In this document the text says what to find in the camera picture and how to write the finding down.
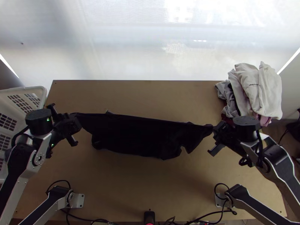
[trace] power cord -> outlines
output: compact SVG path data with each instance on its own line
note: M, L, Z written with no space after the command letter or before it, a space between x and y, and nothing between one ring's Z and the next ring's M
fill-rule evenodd
M297 111L298 111L298 113L299 113L299 118L297 119L297 121L299 121L299 120L300 120L300 108L297 109ZM281 137L280 137L280 139L279 139L278 144L280 144L282 138L283 138L287 133L288 133L288 129L286 129L286 130L283 132L283 134L281 135Z
M225 204L228 202L228 199L227 199L227 198L221 198L221 197L219 197L219 196L217 195L216 190L217 190L217 187L218 187L219 185L224 185L225 187L227 187L227 189L229 189L229 187L228 187L226 184L224 184L224 183L218 183L218 184L216 184L216 185L214 186L214 194L217 196L217 198L219 198L219 199L221 199L221 200L225 200L224 203L223 203L223 206L222 206L222 210L221 210L221 211L215 211L215 212L212 212L212 213L205 214L204 216L201 216L201 217L199 217L199 218L197 218L197 219L194 219L194 220L192 220L192 221L188 221L188 222L186 222L185 224L175 223L175 222L174 222L175 216L173 216L173 217L167 219L167 220L163 223L163 225L171 225L171 224L174 224L174 225L190 225L190 224L192 224L192 223L199 223L199 222L202 222L202 223L204 223L204 224L206 224L206 225L214 225L214 224L218 224L218 223L222 220L222 218L223 218L223 213L229 213L229 212L230 212L230 213L232 213L233 215L237 215L237 212L236 212L236 211L233 211L231 208L230 208L229 210L224 210ZM213 215L213 214L217 214L217 213L221 213L221 217L220 217L220 219L219 219L217 222L207 222L207 221L201 220L201 219L203 219L203 218L205 218L205 217L207 217L207 216L210 216L210 215Z
M54 184L59 183L59 182L65 182L65 183L67 183L68 187L71 189L71 184L70 184L70 182L68 182L67 180L57 180L57 181L53 182L53 183L47 188L46 194L49 193L50 188L51 188ZM223 203L223 206L222 206L222 210L221 210L221 211L215 211L215 212L212 212L212 213L205 214L204 216L201 216L201 217L199 217L199 218L197 218L197 219L194 219L194 220L192 220L192 221L188 221L188 222L186 222L185 224L179 224L179 223L174 222L175 216L173 216L173 217L167 219L167 220L163 223L163 225L167 225L168 222L169 222L168 225L171 225L171 224L174 224L174 225L190 225L190 224L192 224L192 223L197 223L197 222L202 222L202 223L205 223L205 224L207 224L207 225L214 225L214 224L218 224L218 223L222 220L222 218L223 218L223 213L231 212L233 215L237 215L237 212L236 212L236 211L233 211L232 209L224 210L225 204L228 202L228 199L226 199L226 198L221 198L221 197L219 197L219 196L217 195L216 190L217 190L217 187L218 187L219 185L224 185L225 187L227 187L227 189L229 189L229 187L228 187L226 184L224 184L224 183L218 183L218 184L216 184L216 185L214 186L214 194L215 194L218 198L220 198L220 199L222 199L222 200L225 200L224 203ZM75 218L75 219L77 219L77 220L91 222L91 225L94 224L95 222L102 222L102 223L107 223L107 224L111 224L111 225L118 225L117 223L110 222L110 221L108 221L108 220L106 220L106 219L95 219L95 220L91 220L91 219L80 218L80 217L77 217L77 216L74 216L74 215L70 214L70 210L71 210L70 208L68 208L67 211L61 209L61 211L62 211L63 213L66 214L66 222L67 222L68 225L70 225L70 222L69 222L69 216L70 216L70 217L73 217L73 218ZM209 223L209 222L207 222L207 221L201 220L201 219L203 219L203 218L205 218L205 217L207 217L207 216L210 216L210 215L213 215L213 214L217 214L217 213L221 213L221 217L220 217L220 219L219 219L217 222Z
M26 126L23 130L21 130L20 132L16 133L13 137L12 137L12 148L16 145L16 139L18 136L20 136L21 134L23 134L25 131L27 131L29 129L29 126Z
M57 181L53 182L52 184L50 184L50 186L49 186L49 187L47 188L47 190L46 190L46 194L48 195L50 188L51 188L54 184L59 183L59 182L65 182L65 183L67 183L68 187L71 189L71 184L70 184L70 182L68 182L67 180L57 180ZM70 214L70 210L71 210L70 208L68 208L67 211L61 209L61 211L62 211L63 213L66 214L66 222L67 222L68 225L70 225L70 222L69 222L69 216L70 216L70 217L73 217L73 218L75 218L75 219L77 219L77 220L91 222L91 224L94 224L95 222L102 222L102 223L107 223L107 224L111 224L111 225L118 225L117 223L110 222L110 221L108 221L108 220L106 220L106 219L94 219L94 220L93 220L93 219L80 218L80 217L78 217L78 216L74 216L74 215Z

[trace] tabletop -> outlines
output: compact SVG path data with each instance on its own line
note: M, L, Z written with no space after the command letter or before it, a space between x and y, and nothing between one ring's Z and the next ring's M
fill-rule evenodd
M46 105L56 104L59 113L124 114L153 119L217 125L223 102L217 98L217 81L53 81ZM219 211L213 188L217 183L229 187L241 184L249 193L274 211L286 216L281 193L256 168L239 166L240 156L224 148L215 157L207 150L214 146L212 135L202 140L191 153L182 151L177 158L159 160L118 154L92 147L92 135L81 130L79 141L71 147L66 140L54 149L38 174L25 188L14 214L25 218L46 198L45 191L54 181L66 179L76 193L85 194L84 206L72 214L110 221L142 221L151 209L157 221L176 216L189 221ZM251 219L244 210L224 219ZM220 214L207 219L218 220ZM57 212L53 220L65 220Z

